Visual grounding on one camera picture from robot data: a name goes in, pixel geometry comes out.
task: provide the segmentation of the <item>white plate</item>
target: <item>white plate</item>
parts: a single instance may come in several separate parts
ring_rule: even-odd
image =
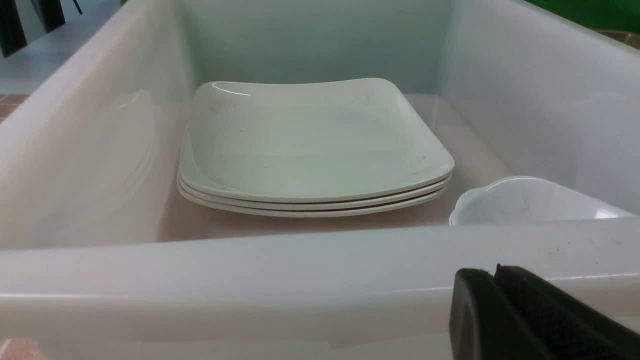
[[[284,217],[284,218],[335,218],[335,217],[352,217],[355,215],[365,215],[373,213],[381,213],[383,211],[396,210],[406,208],[408,206],[422,204],[423,202],[431,201],[439,197],[446,188],[436,190],[432,193],[414,197],[412,199],[394,202],[391,204],[384,204],[380,206],[369,206],[359,209],[345,209],[345,210],[326,210],[326,211],[283,211],[283,210],[266,210],[266,209],[253,209],[243,208],[242,206],[233,206],[220,204],[219,202],[206,201],[199,199],[182,188],[180,183],[177,184],[178,191],[187,200],[193,201],[196,204],[207,206],[209,208],[220,209],[225,211],[233,211],[235,213],[261,215],[265,217]]]
[[[315,203],[315,204],[313,203],[284,204],[281,202],[259,202],[259,201],[238,200],[238,199],[231,199],[228,197],[215,196],[208,193],[199,192],[198,190],[195,190],[189,185],[185,184],[180,174],[178,174],[178,182],[182,186],[182,189],[188,192],[190,195],[197,197],[199,199],[202,199],[205,201],[217,202],[217,203],[226,204],[226,205],[241,206],[243,208],[272,209],[272,210],[286,210],[286,211],[355,209],[355,208],[364,208],[367,206],[389,204],[391,202],[397,202],[400,200],[412,199],[414,197],[425,195],[425,194],[434,192],[436,190],[442,189],[447,185],[447,182],[449,181],[450,178],[451,177],[448,177],[435,184],[431,184],[423,188],[409,190],[407,192],[402,192],[402,193],[396,193],[389,196],[374,197],[371,199],[342,201],[342,202],[321,202],[321,203]]]
[[[195,94],[180,173],[199,192],[262,202],[335,202],[445,179],[454,160],[382,79],[215,82]]]
[[[606,202],[530,176],[511,176],[460,196],[450,225],[633,217]]]

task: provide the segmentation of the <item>white plastic tub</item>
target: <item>white plastic tub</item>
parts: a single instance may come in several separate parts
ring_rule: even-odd
[[[177,193],[199,84],[372,76],[454,156],[437,201],[274,219]],[[498,262],[637,329],[639,219],[445,225],[513,174],[640,213],[638,98],[637,52],[518,0],[131,0],[0,126],[0,337],[65,360],[448,358],[455,271]]]

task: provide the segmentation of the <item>floor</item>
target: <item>floor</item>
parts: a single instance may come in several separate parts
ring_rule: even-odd
[[[45,360],[29,339],[5,339],[0,344],[0,360]]]
[[[24,94],[0,94],[0,122],[8,118],[28,97]]]
[[[32,94],[119,8],[119,0],[103,0],[100,4],[83,8],[84,15],[68,20],[64,26],[0,60],[0,94]]]

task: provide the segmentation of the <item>stack of plates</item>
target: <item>stack of plates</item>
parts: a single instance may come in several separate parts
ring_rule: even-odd
[[[215,82],[195,94],[177,181],[211,208],[343,217],[433,200],[453,166],[386,80]]]

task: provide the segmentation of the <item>white bowl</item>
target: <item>white bowl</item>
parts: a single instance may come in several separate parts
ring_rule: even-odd
[[[530,176],[512,176],[462,194],[449,217],[449,225],[634,216],[606,202],[548,180]]]
[[[180,174],[199,192],[261,202],[399,193],[449,176],[454,160],[383,79],[215,82],[195,94]]]

